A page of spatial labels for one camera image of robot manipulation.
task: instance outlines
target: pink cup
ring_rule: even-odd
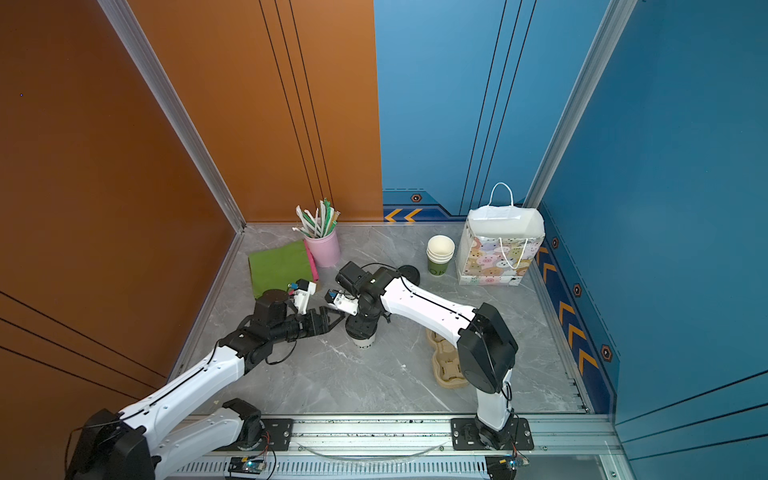
[[[310,249],[317,266],[334,266],[341,260],[341,250],[339,249],[339,238],[336,236],[336,229],[327,237],[305,238],[304,243]]]

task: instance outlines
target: green cloth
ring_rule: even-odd
[[[259,298],[273,288],[286,290],[290,283],[300,279],[312,281],[312,268],[303,240],[252,253],[248,255],[248,264],[253,298]]]

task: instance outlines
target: cartoon animal pattern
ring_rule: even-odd
[[[543,241],[544,237],[528,239],[473,237],[460,283],[462,285],[519,285]]]

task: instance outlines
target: black line on wall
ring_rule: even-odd
[[[488,96],[488,86],[491,84],[491,72],[493,72],[493,61],[496,59],[496,49],[498,48],[498,38],[502,34],[502,24],[504,23],[504,12],[507,11],[507,0],[504,0],[502,8],[502,19],[498,21],[498,32],[496,33],[496,43],[493,46],[493,56],[491,56],[491,67],[488,69],[488,80],[485,81],[485,93],[482,95],[482,105],[480,105],[480,117],[478,118],[478,127],[475,131],[475,141],[472,142],[472,152],[469,154],[469,166],[467,167],[467,178],[464,180],[464,191],[462,191],[462,203],[458,207],[458,214],[462,214],[464,209],[464,197],[467,194],[467,185],[469,185],[469,173],[472,171],[472,157],[475,156],[475,146],[478,143],[478,134],[480,133],[480,123],[482,121],[482,111],[485,109],[485,98]]]
[[[685,403],[685,402],[687,402],[689,400],[697,399],[700,396],[709,395],[710,393],[716,392],[717,390],[726,389],[726,388],[728,388],[730,386],[736,385],[737,383],[746,382],[747,380],[751,380],[751,379],[754,379],[754,378],[756,378],[758,376],[765,375],[766,373],[768,373],[768,370],[763,370],[762,372],[755,373],[754,375],[745,376],[744,378],[736,380],[735,382],[726,383],[725,385],[719,386],[719,387],[717,387],[715,389],[707,390],[706,392],[702,392],[702,393],[698,393],[698,394],[696,394],[694,396],[690,396],[687,399],[678,400],[677,402],[670,403],[667,406],[659,407],[657,409],[651,410],[650,412],[645,412],[643,414],[634,416],[631,419],[622,420],[621,422],[617,422],[616,425],[621,425],[622,423],[627,423],[627,422],[631,422],[632,420],[637,420],[637,419],[639,419],[641,417],[645,417],[646,415],[650,415],[651,413],[656,413],[656,412],[659,412],[661,410],[668,409],[670,407],[674,407],[675,405],[680,405],[681,403]]]
[[[116,389],[113,389],[113,388],[112,388],[112,387],[110,387],[110,386],[106,386],[106,385],[103,385],[103,384],[101,384],[101,383],[99,383],[99,382],[94,382],[93,380],[90,380],[90,379],[86,379],[86,378],[85,378],[85,377],[83,377],[83,376],[79,376],[77,373],[68,372],[67,370],[64,370],[64,369],[60,369],[60,368],[58,368],[57,366],[53,366],[53,365],[51,365],[50,363],[46,363],[46,362],[43,362],[43,361],[41,361],[41,360],[38,360],[38,359],[33,359],[33,358],[32,358],[32,357],[30,357],[30,356],[26,356],[26,355],[25,355],[25,354],[23,354],[23,353],[19,353],[19,352],[15,351],[15,350],[11,350],[11,349],[9,349],[9,348],[7,348],[7,347],[4,347],[4,346],[2,346],[2,345],[0,345],[0,349],[3,349],[3,350],[5,350],[6,352],[14,353],[14,354],[16,354],[16,355],[18,355],[18,356],[20,356],[20,357],[26,358],[27,360],[31,360],[32,362],[36,362],[36,363],[39,363],[39,364],[41,364],[41,365],[45,365],[45,366],[47,366],[47,367],[51,367],[52,369],[54,369],[54,370],[57,370],[57,371],[59,371],[59,372],[62,372],[62,373],[66,373],[66,374],[68,374],[68,375],[72,375],[73,377],[75,377],[75,378],[79,378],[80,380],[85,380],[86,382],[89,382],[89,383],[93,383],[94,385],[103,386],[103,387],[104,387],[104,388],[106,388],[107,390],[111,390],[112,392],[120,393],[120,394],[122,394],[122,395],[125,395],[125,396],[127,396],[127,397],[128,397],[128,398],[130,398],[130,399],[139,400],[139,398],[138,398],[138,397],[134,397],[133,395],[128,395],[126,392],[121,392],[120,390],[116,390]]]
[[[634,442],[635,440],[640,440],[640,439],[647,439],[648,437],[652,437],[654,435],[660,435],[662,433],[672,432],[673,430],[684,429],[686,427],[690,427],[690,426],[693,426],[693,425],[698,425],[700,423],[706,423],[706,422],[709,422],[711,420],[723,419],[725,417],[730,417],[731,415],[736,415],[736,414],[739,414],[739,413],[749,412],[750,410],[761,409],[761,408],[763,408],[765,406],[768,406],[768,402],[762,403],[760,405],[746,407],[745,409],[736,410],[735,412],[724,413],[722,415],[717,415],[717,416],[714,416],[714,417],[710,417],[708,419],[698,420],[696,422],[687,423],[685,425],[680,425],[679,427],[672,427],[671,429],[662,430],[661,432],[649,433],[648,435],[643,435],[643,436],[637,437],[635,439],[623,440],[621,443]]]
[[[304,64],[304,53],[301,50],[301,41],[299,40],[299,29],[296,27],[296,16],[293,14],[293,3],[288,0],[290,6],[290,16],[293,19],[293,30],[296,32],[296,43],[299,44],[299,56],[301,57],[301,68],[304,70],[304,80],[306,81],[306,91],[310,94],[310,107],[312,108],[312,116],[315,119],[315,130],[317,131],[317,141],[320,145],[320,156],[323,159],[323,169],[326,171],[326,180],[328,181],[328,191],[331,196],[331,204],[336,205],[333,201],[333,189],[331,188],[331,177],[328,175],[328,165],[326,165],[326,154],[323,152],[323,139],[320,137],[320,128],[317,125],[317,114],[315,113],[315,102],[312,100],[312,89],[310,88],[310,79],[306,74],[306,66]]]
[[[54,322],[54,323],[57,323],[58,325],[61,325],[61,326],[63,326],[65,329],[68,329],[68,330],[70,330],[70,331],[72,331],[72,332],[75,332],[75,333],[77,333],[79,336],[82,336],[83,338],[89,339],[90,341],[92,341],[93,343],[95,343],[95,344],[97,344],[97,345],[99,345],[99,346],[103,346],[105,349],[109,350],[110,352],[112,352],[112,353],[115,353],[115,354],[117,354],[117,355],[119,355],[119,356],[123,357],[124,359],[126,359],[126,360],[128,360],[128,361],[130,361],[130,362],[132,362],[132,363],[135,363],[136,365],[138,365],[138,366],[140,366],[140,367],[143,367],[143,368],[145,368],[145,369],[149,370],[150,372],[152,372],[152,373],[154,373],[154,374],[157,374],[157,375],[159,375],[160,377],[162,377],[162,378],[164,378],[164,379],[166,378],[166,376],[165,376],[165,375],[163,375],[162,373],[159,373],[159,372],[155,372],[153,369],[149,368],[148,366],[146,366],[146,365],[143,365],[143,364],[141,364],[141,363],[137,362],[136,360],[134,360],[134,359],[132,359],[132,358],[130,358],[130,357],[128,357],[128,356],[126,356],[126,355],[123,355],[122,353],[118,352],[117,350],[115,350],[115,349],[112,349],[112,348],[110,348],[110,347],[106,346],[105,344],[103,344],[103,343],[99,342],[99,341],[98,341],[98,340],[96,340],[96,339],[92,339],[90,336],[88,336],[88,335],[85,335],[84,333],[77,331],[76,329],[74,329],[74,328],[70,327],[69,325],[66,325],[65,323],[59,322],[58,320],[56,320],[56,319],[55,319],[55,318],[53,318],[52,316],[50,316],[50,315],[46,315],[45,313],[43,313],[43,312],[41,312],[40,310],[38,310],[38,309],[34,308],[33,306],[29,306],[27,303],[24,303],[24,302],[22,302],[21,300],[19,300],[19,299],[16,299],[16,298],[14,298],[13,296],[10,296],[10,295],[8,295],[6,292],[0,291],[0,294],[2,294],[3,296],[6,296],[6,297],[8,297],[9,299],[13,300],[14,302],[18,303],[19,305],[23,305],[23,306],[27,307],[28,309],[32,310],[33,312],[36,312],[36,313],[39,313],[40,315],[43,315],[45,318],[47,318],[47,319],[51,320],[51,321],[52,321],[52,322]]]
[[[301,94],[299,93],[299,84],[296,83],[296,74],[293,72],[293,62],[290,60],[290,50],[288,50],[288,41],[286,40],[286,32],[285,30],[283,30],[283,20],[280,18],[280,9],[277,7],[277,0],[274,0],[274,1],[275,1],[275,10],[277,10],[277,21],[280,23],[280,32],[282,32],[283,34],[283,43],[286,46],[286,55],[288,55],[288,65],[290,66],[290,74],[293,77],[293,86],[296,89],[296,98],[299,100],[299,110],[301,111],[301,118],[302,120],[304,120],[304,131],[306,132],[306,141],[309,142],[310,144],[310,153],[312,154],[312,165],[315,166],[315,175],[317,176],[317,184],[320,186],[320,196],[325,197],[325,194],[323,193],[323,182],[320,181],[320,173],[317,170],[317,161],[315,161],[315,149],[312,148],[312,139],[310,138],[310,128],[306,124],[306,115],[304,115],[304,106],[301,105]]]
[[[485,149],[488,146],[488,138],[491,136],[491,128],[493,127],[493,117],[496,115],[496,104],[498,103],[498,96],[502,91],[502,84],[504,83],[504,73],[507,71],[507,61],[509,60],[509,52],[510,50],[512,50],[512,41],[515,40],[515,32],[518,29],[518,20],[520,18],[520,9],[522,8],[522,6],[523,6],[523,2],[522,0],[520,0],[520,5],[518,6],[518,14],[515,17],[515,26],[512,27],[512,36],[509,38],[509,46],[507,47],[507,56],[504,59],[504,68],[502,69],[502,79],[498,81],[498,89],[496,90],[496,99],[493,101],[493,111],[491,112],[491,121],[488,123],[488,132],[485,134],[485,143],[482,146],[482,154],[480,154],[480,165],[478,165],[478,173],[477,175],[475,175],[475,186],[472,188],[472,197],[470,197],[469,199],[469,208],[472,208],[472,203],[475,201],[475,191],[477,190],[478,180],[480,179],[480,171],[482,170],[482,159],[485,156]]]
[[[304,159],[304,152],[301,150],[301,142],[299,142],[299,131],[296,129],[296,122],[293,121],[293,112],[290,110],[290,102],[288,102],[288,92],[286,91],[286,85],[283,83],[283,74],[280,73],[280,64],[277,63],[277,53],[275,53],[275,45],[272,43],[272,35],[270,35],[270,26],[266,24],[266,15],[264,14],[264,7],[259,0],[259,8],[261,8],[261,17],[264,19],[264,28],[266,28],[266,36],[270,40],[270,47],[272,47],[272,56],[275,58],[275,66],[277,67],[277,75],[280,77],[280,84],[283,86],[283,95],[286,98],[286,106],[288,107],[288,115],[290,115],[290,123],[293,125],[293,134],[296,135],[296,144],[299,146],[299,154],[301,155],[301,161],[304,164],[304,172],[306,173],[306,182],[310,185],[310,193],[312,198],[315,197],[315,190],[312,188],[312,181],[310,180],[310,171],[306,167],[306,160]]]
[[[485,179],[482,182],[482,190],[480,190],[480,198],[478,199],[478,205],[482,202],[482,196],[485,193],[485,185],[488,183],[488,175],[491,173],[491,165],[493,165],[493,157],[496,155],[496,145],[498,145],[498,138],[502,134],[502,127],[504,126],[504,117],[507,115],[507,107],[509,106],[509,98],[512,96],[512,88],[515,86],[515,79],[518,77],[518,69],[520,68],[520,59],[523,58],[523,50],[525,50],[525,41],[528,40],[528,30],[531,29],[531,20],[533,20],[533,14],[536,12],[536,2],[534,0],[533,9],[531,10],[531,17],[528,19],[528,27],[525,29],[525,37],[523,37],[523,45],[520,47],[520,55],[518,55],[518,64],[515,66],[515,74],[512,75],[512,85],[509,86],[509,94],[507,95],[507,103],[504,105],[504,113],[502,114],[502,122],[498,126],[498,132],[496,132],[496,142],[493,144],[493,151],[491,152],[491,160],[488,161],[488,169],[485,172]]]
[[[110,367],[110,366],[107,366],[107,365],[105,365],[104,363],[101,363],[101,362],[99,362],[98,360],[94,360],[94,359],[92,359],[92,358],[91,358],[91,357],[89,357],[89,356],[83,355],[82,353],[79,353],[79,352],[75,352],[73,349],[70,349],[70,348],[68,348],[68,347],[66,347],[66,346],[63,346],[63,345],[62,345],[62,344],[60,344],[60,343],[54,342],[54,341],[53,341],[53,340],[51,340],[51,339],[45,338],[45,337],[44,337],[44,336],[42,336],[42,335],[38,335],[37,333],[35,333],[35,332],[32,332],[31,330],[28,330],[28,329],[24,328],[23,326],[20,326],[20,325],[16,325],[15,323],[13,323],[13,322],[11,322],[11,321],[9,321],[9,320],[6,320],[6,319],[4,319],[4,318],[2,318],[1,316],[0,316],[0,321],[3,321],[3,322],[5,322],[5,323],[7,323],[8,325],[14,326],[14,327],[16,327],[17,329],[20,329],[20,330],[21,330],[21,331],[23,331],[23,332],[29,333],[30,335],[36,336],[36,337],[38,337],[39,339],[43,339],[43,340],[45,340],[45,341],[46,341],[46,342],[48,342],[48,343],[53,343],[54,345],[56,345],[56,346],[57,346],[57,347],[59,347],[59,348],[62,348],[62,349],[64,349],[64,350],[67,350],[67,351],[68,351],[68,352],[70,352],[70,353],[74,353],[74,354],[75,354],[75,355],[77,355],[77,356],[80,356],[80,357],[82,357],[82,358],[84,358],[84,359],[86,359],[86,360],[89,360],[89,361],[91,361],[91,362],[93,362],[93,363],[95,363],[95,364],[97,364],[97,365],[103,366],[105,369],[109,369],[109,370],[111,370],[111,371],[113,371],[113,372],[115,372],[115,373],[117,373],[117,374],[119,374],[119,375],[122,375],[122,376],[124,376],[124,377],[126,377],[126,378],[129,378],[129,379],[131,379],[131,380],[134,380],[135,382],[139,382],[139,383],[141,383],[142,385],[146,385],[146,386],[150,387],[150,388],[151,388],[151,389],[153,389],[153,390],[157,390],[157,388],[158,388],[158,387],[156,387],[156,386],[150,385],[149,383],[146,383],[146,382],[142,382],[142,381],[141,381],[141,380],[139,380],[139,379],[135,379],[134,377],[132,377],[132,376],[130,376],[130,375],[128,375],[128,374],[126,374],[126,373],[123,373],[123,372],[121,372],[121,371],[120,371],[120,370],[118,370],[118,369],[113,369],[112,367]]]
[[[671,455],[673,453],[690,452],[691,450],[705,449],[707,447],[717,447],[718,445],[728,445],[729,443],[746,442],[747,440],[761,439],[768,437],[768,433],[761,433],[760,435],[752,435],[750,437],[742,437],[741,439],[726,440],[725,442],[715,442],[706,445],[699,445],[697,447],[689,447],[688,449],[673,450],[671,452],[654,453],[653,455],[645,455],[643,457],[629,458],[628,460],[642,460],[644,458],[661,457],[662,455]]]

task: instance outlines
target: yellow chevron arrow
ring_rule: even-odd
[[[574,312],[574,309],[572,306],[568,305],[567,303],[560,302],[560,324],[563,324],[563,310],[566,312],[571,312],[574,315],[576,315],[576,312]]]
[[[570,345],[571,348],[574,347],[574,333],[585,340],[587,339],[587,337],[584,335],[584,332],[582,332],[580,329],[573,326],[573,324],[568,325],[568,345]]]
[[[596,369],[599,369],[598,361],[592,358],[592,356],[589,353],[586,353],[584,350],[579,349],[578,350],[578,371],[581,374],[581,376],[584,376],[584,361],[587,360],[589,363],[594,365]]]
[[[541,248],[539,248],[539,249],[538,249],[538,252],[536,252],[536,263],[540,263],[540,262],[538,261],[538,258],[540,257],[540,253],[541,253],[541,252],[544,252],[544,253],[549,253],[549,250],[547,250],[547,247],[541,247]]]
[[[414,210],[410,214],[406,215],[406,220],[409,221],[409,222],[416,223],[416,220],[413,220],[413,216],[416,215],[420,211],[422,211],[422,209],[417,208],[416,210]]]
[[[544,263],[544,283],[547,283],[547,270],[552,270],[553,272],[558,271],[558,269],[554,268],[554,265],[551,263]]]
[[[392,217],[394,217],[395,215],[399,214],[401,211],[402,211],[402,208],[396,208],[396,209],[392,210],[392,213],[390,213],[389,215],[384,217],[384,220],[389,220],[392,223],[397,223],[395,221],[395,219],[392,218]]]

